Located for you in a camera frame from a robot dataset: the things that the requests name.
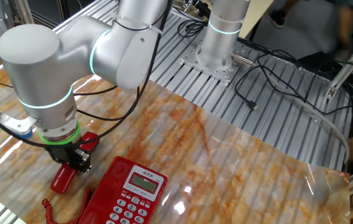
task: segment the blue led ring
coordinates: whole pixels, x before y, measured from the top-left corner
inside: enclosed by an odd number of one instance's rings
[[[28,105],[27,103],[24,103],[21,99],[19,99],[19,97],[17,98],[20,103],[22,103],[24,106],[28,107],[28,108],[32,108],[32,109],[48,109],[48,108],[51,108],[51,107],[54,107],[54,106],[57,106],[59,105],[60,103],[62,103],[63,101],[65,101],[69,96],[70,94],[72,93],[73,89],[70,87],[70,90],[69,92],[66,94],[65,97],[63,97],[62,99],[60,99],[58,102],[56,103],[52,103],[50,105],[46,105],[46,106],[33,106],[33,105]]]
[[[89,67],[91,68],[91,72],[92,74],[96,75],[94,72],[94,54],[95,54],[95,50],[98,48],[98,40],[100,38],[102,38],[103,36],[105,36],[108,32],[110,31],[110,29],[104,31],[96,40],[95,40],[95,44],[91,50],[91,55],[89,56]]]
[[[240,32],[240,30],[241,30],[241,28],[240,28],[238,31],[234,31],[234,32],[224,32],[224,31],[221,31],[221,30],[215,28],[209,21],[208,21],[208,24],[209,24],[209,26],[211,26],[216,32],[220,32],[220,33],[222,33],[222,34],[236,34],[236,33]]]

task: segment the transparent plastic sheet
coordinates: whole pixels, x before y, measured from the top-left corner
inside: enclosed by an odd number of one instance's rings
[[[4,71],[0,83],[9,83]],[[87,76],[75,92],[111,85]],[[135,90],[76,96],[78,108],[104,117],[123,115]],[[0,111],[24,112],[13,89],[0,86]],[[78,114],[81,132],[102,133],[112,122]],[[37,133],[33,141],[39,142]],[[71,221],[85,188],[96,188],[116,156],[168,177],[151,223],[349,223],[349,175],[298,161],[182,97],[150,82],[135,111],[102,138],[92,170],[77,175],[52,199],[55,220]],[[26,223],[45,223],[43,198],[60,164],[41,148],[0,130],[0,202]]]

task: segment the green ring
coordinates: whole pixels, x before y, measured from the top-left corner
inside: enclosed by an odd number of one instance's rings
[[[49,141],[46,140],[41,133],[39,134],[40,139],[42,142],[44,142],[45,144],[49,144],[49,145],[53,145],[53,146],[61,146],[61,145],[66,145],[74,140],[76,140],[79,136],[80,136],[80,122],[77,121],[77,130],[76,132],[68,139],[64,140],[64,141],[60,141],[60,142],[53,142],[53,141]]]

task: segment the aluminum extrusion table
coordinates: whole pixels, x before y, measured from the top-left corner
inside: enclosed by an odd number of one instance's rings
[[[110,13],[116,10],[117,1],[97,0],[54,31],[62,31],[78,16],[91,16],[110,23]],[[252,72],[239,87],[242,95],[258,104],[259,109],[252,111],[234,93],[236,81],[248,71],[249,67],[242,66],[232,82],[223,83],[181,62],[180,58],[185,57],[183,52],[195,40],[195,37],[184,39],[178,36],[178,25],[185,19],[188,17],[176,11],[170,13],[158,48],[154,71],[150,77],[152,81],[294,158],[343,170],[345,149],[336,135],[330,132],[330,127],[298,106],[291,97],[275,92],[259,71]],[[236,50],[251,60],[261,54],[241,44],[236,44]],[[305,96],[308,92],[308,100],[318,108],[331,111],[350,103],[344,90],[339,90],[331,101],[324,97],[329,81],[316,77],[314,85],[309,88],[312,73],[299,70],[275,57],[265,57],[264,60],[266,66],[302,95]],[[326,117],[344,133],[346,138],[348,137],[351,110],[340,110]],[[0,203],[0,223],[24,222]]]

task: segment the metal mounting plate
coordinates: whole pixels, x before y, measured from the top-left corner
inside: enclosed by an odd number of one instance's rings
[[[181,54],[181,61],[186,65],[193,67],[217,80],[224,83],[229,83],[233,80],[237,72],[239,71],[241,64],[234,62],[230,67],[224,67],[223,69],[211,68],[203,63],[196,57],[196,51],[201,41],[203,41],[206,35],[207,28],[204,28],[191,45]]]

